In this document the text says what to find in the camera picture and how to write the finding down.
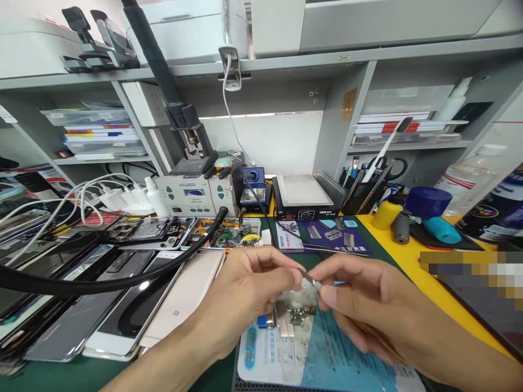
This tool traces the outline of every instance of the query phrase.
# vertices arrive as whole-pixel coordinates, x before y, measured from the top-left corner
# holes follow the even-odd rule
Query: green mat
[[[399,268],[369,231],[358,222],[358,230],[367,241],[375,259],[384,260]],[[265,219],[262,229],[267,228]],[[307,270],[313,268],[323,258],[319,255],[289,255]],[[31,362],[12,377],[0,377],[1,392],[95,392],[124,370],[129,364],[102,359],[77,357],[68,364]],[[230,392],[234,371],[234,352],[209,368],[191,388],[192,392]],[[438,392],[451,391],[441,386]]]

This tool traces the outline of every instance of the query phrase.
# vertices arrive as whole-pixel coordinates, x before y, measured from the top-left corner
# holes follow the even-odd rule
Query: yellow desk surface
[[[422,270],[419,266],[420,252],[445,252],[433,250],[421,245],[416,239],[410,238],[407,245],[400,245],[392,240],[390,230],[378,230],[372,227],[371,215],[358,215],[360,222],[377,239],[380,245],[398,263],[409,278],[423,291],[434,303],[456,320],[463,328],[468,330],[479,340],[484,341],[503,354],[512,357],[510,353],[488,332],[480,323],[450,294],[432,275]],[[489,244],[479,243],[485,250],[496,250]]]

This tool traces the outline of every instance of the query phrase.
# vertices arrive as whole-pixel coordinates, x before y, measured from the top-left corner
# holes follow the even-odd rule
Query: pen holder
[[[345,188],[351,189],[355,181],[355,179],[349,178],[347,184],[345,185]],[[366,215],[370,213],[372,207],[374,206],[374,203],[376,203],[376,201],[378,201],[383,196],[383,193],[385,191],[385,184],[386,181],[382,181],[367,201],[366,198],[367,196],[369,196],[369,193],[372,192],[372,189],[376,185],[376,182],[366,182],[357,184],[353,192],[349,196],[349,200],[347,200],[345,205],[342,207],[343,215]]]

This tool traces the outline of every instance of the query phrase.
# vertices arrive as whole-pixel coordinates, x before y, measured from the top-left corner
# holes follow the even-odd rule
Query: blade
[[[316,289],[316,291],[320,291],[321,290],[321,287],[322,287],[322,284],[319,283],[317,280],[314,280],[313,278],[311,278],[311,276],[305,272],[304,270],[300,270],[301,274],[303,275],[303,277],[310,283],[312,284],[312,286]]]

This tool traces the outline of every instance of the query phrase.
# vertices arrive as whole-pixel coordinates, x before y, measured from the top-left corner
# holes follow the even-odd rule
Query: yellow bottle
[[[387,230],[402,211],[403,195],[395,193],[381,203],[370,224],[378,230]]]

